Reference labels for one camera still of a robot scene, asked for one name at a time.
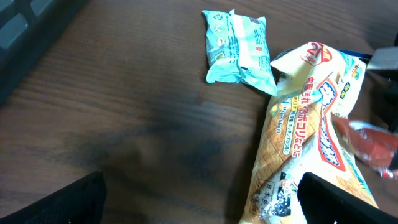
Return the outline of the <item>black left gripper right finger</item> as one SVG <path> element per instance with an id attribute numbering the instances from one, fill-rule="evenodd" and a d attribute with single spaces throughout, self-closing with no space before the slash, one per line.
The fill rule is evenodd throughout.
<path id="1" fill-rule="evenodd" d="M 304 173 L 297 197 L 308 223 L 397 224 L 396 217 L 311 172 Z"/>

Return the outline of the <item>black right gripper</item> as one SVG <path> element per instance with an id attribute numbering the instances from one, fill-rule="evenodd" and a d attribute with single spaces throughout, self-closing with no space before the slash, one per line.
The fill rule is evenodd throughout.
<path id="1" fill-rule="evenodd" d="M 392 111 L 389 112 L 390 118 L 387 123 L 390 131 L 397 131 L 397 70 L 389 70 L 387 77 L 390 84 L 384 97 L 392 108 Z"/>

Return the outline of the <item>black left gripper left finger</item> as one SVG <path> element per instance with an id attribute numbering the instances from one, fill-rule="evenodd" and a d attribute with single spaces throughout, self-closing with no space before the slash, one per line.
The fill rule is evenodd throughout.
<path id="1" fill-rule="evenodd" d="M 104 175 L 95 171 L 1 218 L 1 224 L 100 224 L 105 200 Z"/>

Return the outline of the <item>red Top chocolate bar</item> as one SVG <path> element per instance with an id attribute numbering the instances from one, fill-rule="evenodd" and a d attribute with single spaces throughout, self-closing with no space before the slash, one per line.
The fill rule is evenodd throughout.
<path id="1" fill-rule="evenodd" d="M 360 120 L 331 118 L 348 150 L 381 177 L 397 179 L 396 134 Z"/>

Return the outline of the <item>yellow chips bag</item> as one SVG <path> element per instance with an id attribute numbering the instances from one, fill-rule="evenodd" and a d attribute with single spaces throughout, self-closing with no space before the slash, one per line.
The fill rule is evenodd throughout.
<path id="1" fill-rule="evenodd" d="M 272 62 L 281 76 L 270 99 L 241 223 L 306 223 L 297 198 L 312 172 L 375 205 L 332 116 L 346 118 L 361 90 L 368 56 L 309 42 Z"/>

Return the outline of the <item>teal snack packet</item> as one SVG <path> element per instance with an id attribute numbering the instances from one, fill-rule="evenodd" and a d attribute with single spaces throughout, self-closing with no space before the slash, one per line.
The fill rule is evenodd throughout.
<path id="1" fill-rule="evenodd" d="M 202 11 L 207 23 L 206 56 L 208 83 L 243 83 L 275 96 L 266 42 L 266 18 L 229 12 Z"/>

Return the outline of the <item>grey plastic shopping basket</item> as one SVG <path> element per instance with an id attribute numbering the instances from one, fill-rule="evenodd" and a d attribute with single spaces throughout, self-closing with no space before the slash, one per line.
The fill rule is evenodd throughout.
<path id="1" fill-rule="evenodd" d="M 1 104 L 87 0 L 1 0 Z"/>

